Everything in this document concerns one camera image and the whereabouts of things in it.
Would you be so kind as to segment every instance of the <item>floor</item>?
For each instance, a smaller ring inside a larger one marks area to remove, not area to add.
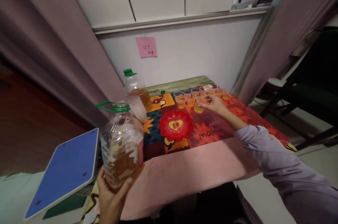
[[[80,223],[84,207],[72,212],[42,220],[45,212],[23,221],[28,206],[43,178],[44,171],[36,174],[19,173],[11,177],[0,177],[0,223],[6,224],[75,224]]]
[[[255,98],[249,107],[260,113],[267,101]],[[297,123],[300,129],[315,135],[322,132],[330,125],[313,117],[312,115],[295,109],[285,116],[289,123]],[[282,124],[271,115],[266,120],[290,138],[292,144],[297,145],[304,141],[291,129]],[[317,172],[325,175],[335,186],[338,187],[338,146],[326,148],[323,145],[311,146],[297,152],[299,158]],[[23,216],[32,200],[44,172],[36,174],[19,173],[11,177],[0,177],[0,223],[20,224],[23,223]],[[258,213],[263,223],[295,223],[288,213],[278,194],[278,191],[264,179],[262,174],[247,180],[234,182],[242,190],[244,196]],[[84,208],[59,215],[50,219],[42,220],[44,214],[28,220],[26,224],[74,224],[79,223]]]

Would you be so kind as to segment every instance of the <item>blue folding tray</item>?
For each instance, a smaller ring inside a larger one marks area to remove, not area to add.
[[[57,146],[24,220],[51,208],[94,180],[99,129]]]

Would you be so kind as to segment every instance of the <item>purple curtain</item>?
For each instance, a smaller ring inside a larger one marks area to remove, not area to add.
[[[0,51],[95,126],[95,108],[126,97],[123,85],[76,0],[1,0]]]
[[[282,0],[249,69],[238,98],[248,104],[297,44],[315,29],[338,0]]]

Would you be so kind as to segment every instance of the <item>shelf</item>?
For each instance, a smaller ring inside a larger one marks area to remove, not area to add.
[[[126,24],[126,25],[110,26],[110,27],[104,27],[104,28],[93,28],[93,32],[95,33],[95,35],[101,35],[101,34],[108,34],[108,33],[117,33],[117,32],[124,32],[124,31],[131,31],[131,30],[146,29],[146,28],[152,28],[152,27],[203,22],[203,21],[223,19],[223,18],[235,18],[235,17],[242,17],[242,16],[247,16],[247,15],[259,15],[259,14],[265,14],[268,11],[268,9],[269,9],[269,6],[259,7],[259,8],[237,9],[237,10],[218,12],[218,13],[196,15],[196,16],[185,16],[181,18],[174,18],[174,19],[160,20],[160,21],[135,22],[135,23]]]

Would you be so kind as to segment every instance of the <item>black chair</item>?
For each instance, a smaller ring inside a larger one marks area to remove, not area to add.
[[[276,109],[273,110],[273,107],[281,99],[290,104],[279,107],[278,109],[284,110],[280,115],[277,115],[274,112]],[[315,137],[308,136],[298,130],[297,125],[291,125],[281,118],[296,107],[333,127]],[[306,142],[296,146],[298,150],[338,133],[338,29],[321,31],[303,61],[262,111],[261,116],[264,117],[268,113],[306,139]],[[331,142],[332,145],[337,143],[337,139]]]

